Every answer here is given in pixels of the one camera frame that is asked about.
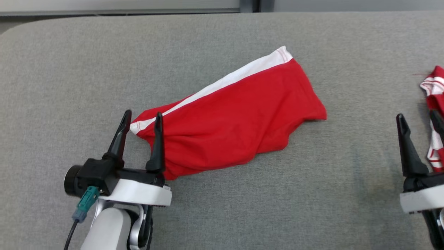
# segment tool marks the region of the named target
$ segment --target teal connector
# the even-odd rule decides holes
[[[99,198],[99,195],[100,192],[97,187],[89,186],[86,189],[86,192],[83,194],[82,198],[80,199],[79,203],[77,204],[77,209],[72,215],[72,219],[74,221],[78,220],[79,223],[82,223],[85,220],[89,209],[92,207],[94,202]]]

